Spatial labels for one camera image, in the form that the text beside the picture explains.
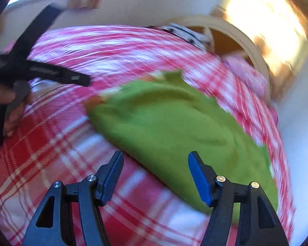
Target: folded green fabric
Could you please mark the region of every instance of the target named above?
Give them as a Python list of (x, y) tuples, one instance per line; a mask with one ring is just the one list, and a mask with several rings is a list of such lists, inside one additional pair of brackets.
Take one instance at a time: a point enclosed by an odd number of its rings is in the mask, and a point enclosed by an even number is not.
[[(277, 190), (267, 147), (257, 146), (214, 98), (185, 83), (181, 71), (164, 76), (126, 84), (90, 110), (98, 132), (202, 212), (210, 213), (211, 208), (201, 201), (189, 171), (191, 151), (232, 182), (259, 182), (276, 209)], [(233, 222), (238, 218), (239, 205), (235, 204)]]

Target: human hand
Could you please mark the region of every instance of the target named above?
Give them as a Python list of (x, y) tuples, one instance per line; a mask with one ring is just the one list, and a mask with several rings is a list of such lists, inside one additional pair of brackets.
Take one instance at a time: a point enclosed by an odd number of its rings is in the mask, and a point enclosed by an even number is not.
[[(12, 89), (0, 84), (0, 104), (9, 104), (15, 99), (15, 97), (16, 94)], [(5, 118), (3, 128), (6, 131), (7, 137), (11, 137), (13, 135), (15, 128), (19, 125), (23, 118), (26, 105), (31, 104), (32, 101), (32, 94), (29, 93), (23, 102), (21, 102), (21, 104), (12, 110), (10, 115)]]

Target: white wall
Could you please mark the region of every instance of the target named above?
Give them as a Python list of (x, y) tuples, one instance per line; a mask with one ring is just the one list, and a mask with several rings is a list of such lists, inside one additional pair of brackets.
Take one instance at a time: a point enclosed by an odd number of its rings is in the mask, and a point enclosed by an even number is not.
[(291, 91), (278, 107), (278, 117), (296, 207), (290, 246), (299, 246), (308, 235), (308, 58)]
[[(68, 10), (52, 28), (79, 25), (124, 24), (148, 26), (161, 24), (171, 17), (186, 14), (208, 14), (221, 0), (102, 0), (97, 10)], [(26, 0), (20, 6), (7, 8), (0, 50), (16, 40), (47, 4), (66, 7), (68, 0)]]

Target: wooden furniture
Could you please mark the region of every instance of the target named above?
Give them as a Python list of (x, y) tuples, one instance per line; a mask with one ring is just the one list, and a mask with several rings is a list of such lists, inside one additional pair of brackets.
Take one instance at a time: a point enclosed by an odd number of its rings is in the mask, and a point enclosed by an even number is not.
[(189, 15), (168, 19), (164, 24), (176, 23), (191, 30), (205, 34), (210, 29), (215, 43), (215, 53), (223, 56), (238, 50), (244, 50), (248, 55), (248, 62), (258, 70), (268, 82), (265, 101), (270, 103), (269, 70), (257, 46), (242, 31), (225, 20), (204, 15)]

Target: pink plaid blanket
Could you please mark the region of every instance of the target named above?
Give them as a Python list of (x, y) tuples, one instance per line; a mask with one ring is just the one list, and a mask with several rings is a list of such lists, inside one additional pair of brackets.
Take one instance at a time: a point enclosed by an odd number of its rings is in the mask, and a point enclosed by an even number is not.
[[(90, 87), (35, 79), (35, 102), (20, 127), (0, 147), (0, 228), (20, 245), (50, 185), (79, 182), (97, 171), (116, 148), (90, 125), (83, 101), (146, 72), (181, 68), (185, 81), (214, 96), (257, 144), (267, 144), (279, 193), (278, 216), (288, 239), (294, 207), (282, 141), (270, 110), (218, 56), (171, 34), (129, 26), (53, 30), (34, 46), (30, 59), (62, 65), (92, 77)], [(209, 216), (196, 211), (130, 156), (112, 201), (100, 209), (112, 245), (199, 245)], [(74, 207), (78, 245), (83, 236)], [(230, 230), (233, 245), (237, 227)]]

